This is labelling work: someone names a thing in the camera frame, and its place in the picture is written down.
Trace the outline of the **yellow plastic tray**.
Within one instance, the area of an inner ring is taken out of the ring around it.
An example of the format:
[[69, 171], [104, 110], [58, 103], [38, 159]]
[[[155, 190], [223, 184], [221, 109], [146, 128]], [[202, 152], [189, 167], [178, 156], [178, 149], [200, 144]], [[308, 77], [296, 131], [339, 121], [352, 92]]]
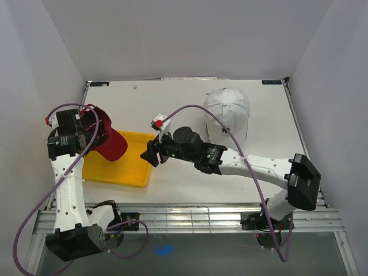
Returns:
[[97, 151], [84, 157], [83, 178], [87, 181], [112, 183], [130, 187], [146, 187], [151, 165], [140, 155], [147, 149], [147, 143], [155, 138], [153, 134], [119, 131], [128, 143], [125, 154], [117, 161], [110, 162]]

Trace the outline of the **red baseball cap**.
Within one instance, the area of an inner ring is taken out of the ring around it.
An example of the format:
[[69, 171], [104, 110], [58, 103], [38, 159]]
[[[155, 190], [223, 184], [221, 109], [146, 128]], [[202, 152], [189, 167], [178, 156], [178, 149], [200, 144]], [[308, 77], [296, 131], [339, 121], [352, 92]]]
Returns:
[[88, 104], [88, 108], [83, 108], [80, 114], [94, 114], [94, 110], [99, 119], [98, 140], [91, 149], [97, 151], [106, 160], [115, 162], [119, 160], [127, 151], [128, 143], [126, 139], [112, 127], [112, 121], [107, 113], [99, 107]]

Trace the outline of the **white cap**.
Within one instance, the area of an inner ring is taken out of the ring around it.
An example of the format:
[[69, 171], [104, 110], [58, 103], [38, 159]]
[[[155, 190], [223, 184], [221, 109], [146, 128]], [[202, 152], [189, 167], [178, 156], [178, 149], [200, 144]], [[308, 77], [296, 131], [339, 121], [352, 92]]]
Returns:
[[243, 148], [250, 117], [250, 103], [245, 92], [237, 87], [213, 90], [204, 108], [216, 116], [205, 115], [209, 141], [233, 150], [237, 150], [236, 144]]

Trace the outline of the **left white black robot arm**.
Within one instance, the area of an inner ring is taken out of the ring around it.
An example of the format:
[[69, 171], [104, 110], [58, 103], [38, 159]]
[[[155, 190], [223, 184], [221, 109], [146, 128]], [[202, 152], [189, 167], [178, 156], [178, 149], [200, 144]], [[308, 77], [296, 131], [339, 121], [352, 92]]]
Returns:
[[46, 237], [46, 247], [65, 262], [118, 248], [125, 227], [120, 210], [113, 200], [86, 209], [82, 174], [90, 151], [115, 162], [127, 151], [127, 141], [102, 109], [87, 105], [55, 114], [47, 147], [58, 187], [54, 233]]

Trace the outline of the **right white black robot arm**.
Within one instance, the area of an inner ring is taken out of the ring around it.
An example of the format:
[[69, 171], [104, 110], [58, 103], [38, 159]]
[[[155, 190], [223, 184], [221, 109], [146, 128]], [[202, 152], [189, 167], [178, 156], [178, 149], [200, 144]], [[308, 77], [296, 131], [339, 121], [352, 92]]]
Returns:
[[266, 228], [274, 228], [296, 209], [314, 211], [317, 206], [321, 174], [303, 154], [291, 159], [242, 157], [233, 149], [202, 141], [198, 133], [184, 126], [174, 133], [159, 133], [140, 157], [154, 167], [174, 158], [194, 164], [205, 174], [255, 178], [280, 187], [278, 194], [262, 203], [261, 213], [247, 220]]

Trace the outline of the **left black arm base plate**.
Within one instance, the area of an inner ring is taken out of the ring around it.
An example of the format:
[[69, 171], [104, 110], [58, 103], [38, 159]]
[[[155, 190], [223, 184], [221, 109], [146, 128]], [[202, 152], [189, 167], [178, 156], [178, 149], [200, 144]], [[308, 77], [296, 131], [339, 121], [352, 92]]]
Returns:
[[122, 224], [116, 227], [116, 230], [121, 231], [138, 231], [139, 223], [137, 220], [140, 219], [140, 213], [138, 212], [129, 212], [129, 213], [121, 213], [121, 222], [128, 222], [126, 224]]

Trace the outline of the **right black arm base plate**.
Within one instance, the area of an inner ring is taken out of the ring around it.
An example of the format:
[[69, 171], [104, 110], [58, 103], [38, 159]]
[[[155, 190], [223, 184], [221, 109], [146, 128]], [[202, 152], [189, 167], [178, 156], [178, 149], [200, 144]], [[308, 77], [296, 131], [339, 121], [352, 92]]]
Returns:
[[[275, 231], [287, 230], [291, 224], [291, 214], [286, 215], [281, 221], [271, 219]], [[269, 231], [270, 227], [266, 216], [258, 213], [241, 212], [240, 224], [243, 230]]]

